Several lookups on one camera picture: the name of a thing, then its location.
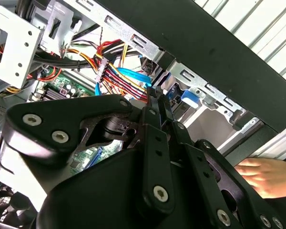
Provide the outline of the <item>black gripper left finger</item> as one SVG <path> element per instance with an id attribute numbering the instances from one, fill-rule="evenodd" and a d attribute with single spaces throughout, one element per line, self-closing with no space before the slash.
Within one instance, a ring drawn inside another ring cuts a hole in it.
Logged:
<path id="1" fill-rule="evenodd" d="M 142 108 L 117 94 L 10 107 L 0 134 L 0 181 L 44 211 L 51 190 L 71 177 L 67 164 L 74 154 L 121 140 L 143 154 L 143 208 L 170 214 L 174 189 L 162 127 L 174 118 L 164 94 L 150 87 L 147 96 Z"/>

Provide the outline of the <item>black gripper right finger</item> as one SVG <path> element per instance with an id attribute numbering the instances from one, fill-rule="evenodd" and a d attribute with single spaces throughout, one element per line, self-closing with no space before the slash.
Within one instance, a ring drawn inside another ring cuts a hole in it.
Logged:
<path id="1" fill-rule="evenodd" d="M 171 131 L 185 168 L 195 180 L 205 229 L 286 229 L 286 211 L 276 210 L 249 185 L 208 141 L 194 143 L 185 126 L 174 120 L 169 99 L 160 88 L 161 123 Z"/>

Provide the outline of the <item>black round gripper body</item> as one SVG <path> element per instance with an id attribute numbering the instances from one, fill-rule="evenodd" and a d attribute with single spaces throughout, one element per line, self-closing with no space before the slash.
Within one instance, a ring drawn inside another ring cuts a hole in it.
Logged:
<path id="1" fill-rule="evenodd" d="M 210 229 L 195 184 L 184 169 L 170 163 L 166 153 L 154 151 L 149 177 L 171 178 L 175 199 L 170 215 L 145 209 L 143 153 L 123 150 L 63 181 L 45 199 L 38 214 L 39 229 Z"/>

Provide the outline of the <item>person's right hand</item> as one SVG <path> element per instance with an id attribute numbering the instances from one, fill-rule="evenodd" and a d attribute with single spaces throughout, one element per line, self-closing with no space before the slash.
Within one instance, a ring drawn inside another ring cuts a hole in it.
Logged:
<path id="1" fill-rule="evenodd" d="M 247 158 L 235 169 L 262 198 L 286 197 L 286 161 Z"/>

